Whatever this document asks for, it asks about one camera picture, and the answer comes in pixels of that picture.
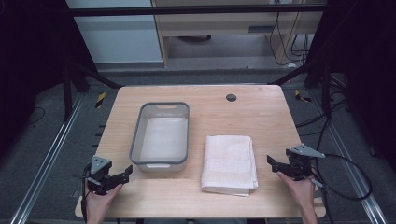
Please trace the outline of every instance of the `wooden table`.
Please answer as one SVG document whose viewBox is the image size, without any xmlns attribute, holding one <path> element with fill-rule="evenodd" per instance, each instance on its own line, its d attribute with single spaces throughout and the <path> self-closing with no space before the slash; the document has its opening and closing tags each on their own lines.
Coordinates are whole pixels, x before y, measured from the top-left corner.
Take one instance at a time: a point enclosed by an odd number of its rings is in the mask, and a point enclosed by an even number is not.
<svg viewBox="0 0 396 224">
<path fill-rule="evenodd" d="M 226 95 L 235 94 L 234 102 Z M 145 86 L 121 88 L 96 155 L 113 161 L 110 174 L 131 164 L 129 151 L 140 107 L 147 102 L 185 102 L 190 107 L 189 157 L 185 170 L 174 174 L 143 173 L 134 166 L 109 217 L 299 217 L 286 185 L 266 155 L 288 162 L 285 149 L 301 144 L 283 91 L 278 86 Z M 203 192 L 207 135 L 252 137 L 259 188 L 249 197 Z M 325 215 L 315 200 L 319 217 Z M 82 217 L 80 205 L 76 215 Z"/>
</svg>

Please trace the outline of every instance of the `white cloth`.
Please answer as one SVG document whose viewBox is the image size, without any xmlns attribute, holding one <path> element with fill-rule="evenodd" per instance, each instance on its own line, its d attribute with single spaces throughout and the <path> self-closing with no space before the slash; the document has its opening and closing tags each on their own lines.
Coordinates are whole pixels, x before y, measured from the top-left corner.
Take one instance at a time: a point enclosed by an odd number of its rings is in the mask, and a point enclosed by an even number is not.
<svg viewBox="0 0 396 224">
<path fill-rule="evenodd" d="M 201 179 L 205 191 L 248 196 L 259 184 L 249 136 L 207 136 Z"/>
</svg>

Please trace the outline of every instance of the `human hand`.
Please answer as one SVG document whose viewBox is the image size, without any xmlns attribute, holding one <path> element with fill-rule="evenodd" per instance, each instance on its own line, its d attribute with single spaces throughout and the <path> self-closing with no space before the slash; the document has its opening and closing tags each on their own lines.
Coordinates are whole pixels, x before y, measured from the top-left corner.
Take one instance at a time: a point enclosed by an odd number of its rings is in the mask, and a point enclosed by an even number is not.
<svg viewBox="0 0 396 224">
<path fill-rule="evenodd" d="M 288 186 L 291 196 L 300 208 L 304 224 L 318 223 L 318 218 L 314 209 L 315 185 L 311 178 L 294 181 L 282 172 L 276 173 Z"/>
<path fill-rule="evenodd" d="M 116 195 L 122 189 L 122 184 L 117 185 L 107 195 L 98 195 L 90 193 L 88 190 L 87 181 L 85 182 L 85 195 L 87 202 L 87 223 L 88 224 L 99 224 L 105 220 L 106 213 L 110 208 Z"/>
</svg>

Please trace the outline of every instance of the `gray floor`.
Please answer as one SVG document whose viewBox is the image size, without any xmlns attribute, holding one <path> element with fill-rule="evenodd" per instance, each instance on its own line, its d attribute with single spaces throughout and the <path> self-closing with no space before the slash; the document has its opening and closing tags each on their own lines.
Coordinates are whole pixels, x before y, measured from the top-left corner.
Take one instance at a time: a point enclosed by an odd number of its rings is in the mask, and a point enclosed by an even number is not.
<svg viewBox="0 0 396 224">
<path fill-rule="evenodd" d="M 136 70 L 128 73 L 105 73 L 104 75 L 124 85 L 163 84 L 219 84 L 219 83 L 266 83 L 286 75 L 290 68 L 277 65 L 271 57 L 264 36 L 212 36 L 207 42 L 191 42 L 175 38 L 171 48 L 169 65 L 163 69 Z M 295 123 L 301 123 L 317 116 L 320 112 L 315 103 L 297 100 L 294 90 L 299 89 L 303 97 L 315 98 L 318 90 L 305 90 L 301 85 L 304 75 L 294 78 L 283 86 L 285 97 Z M 79 181 L 74 174 L 80 174 L 90 161 L 100 141 L 102 125 L 111 110 L 117 90 L 111 90 L 102 83 L 89 79 L 92 87 L 83 94 L 81 109 L 73 123 L 64 145 L 53 164 L 28 220 L 35 223 L 81 223 L 75 217 L 77 198 L 71 195 L 79 190 Z M 106 92 L 101 108 L 94 108 L 97 97 Z M 343 100 L 342 95 L 334 95 L 334 102 Z M 19 140 L 14 144 L 10 158 L 0 170 L 0 223 L 8 223 L 20 205 L 24 194 L 35 179 L 35 174 L 45 159 L 53 139 L 59 132 L 63 117 L 62 86 L 58 85 L 37 96 L 39 107 L 32 115 Z M 358 163 L 371 178 L 373 195 L 388 223 L 396 223 L 396 175 L 383 159 L 372 157 L 369 146 L 353 119 L 346 110 L 347 105 L 332 113 L 332 125 L 343 140 L 351 158 Z M 324 120 L 299 128 L 299 134 L 315 133 L 321 130 Z M 302 142 L 316 147 L 318 134 L 301 136 Z M 337 153 L 337 145 L 329 130 L 323 135 L 319 150 Z M 345 165 L 336 160 L 322 161 L 320 170 L 329 185 L 348 195 L 355 195 L 350 184 Z M 333 193 L 329 199 L 330 211 L 336 223 L 381 223 L 368 218 L 361 202 L 352 202 Z M 299 218 L 286 220 L 269 219 L 268 223 L 301 223 Z M 319 219 L 329 223 L 328 217 Z"/>
</svg>

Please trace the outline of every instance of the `gray plastic tray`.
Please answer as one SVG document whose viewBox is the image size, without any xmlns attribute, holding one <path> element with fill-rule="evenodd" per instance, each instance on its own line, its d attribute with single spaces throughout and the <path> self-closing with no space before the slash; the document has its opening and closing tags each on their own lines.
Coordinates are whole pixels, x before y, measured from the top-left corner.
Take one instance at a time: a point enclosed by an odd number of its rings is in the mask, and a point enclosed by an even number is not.
<svg viewBox="0 0 396 224">
<path fill-rule="evenodd" d="M 179 172 L 186 166 L 189 106 L 147 103 L 140 109 L 130 159 L 144 172 Z"/>
</svg>

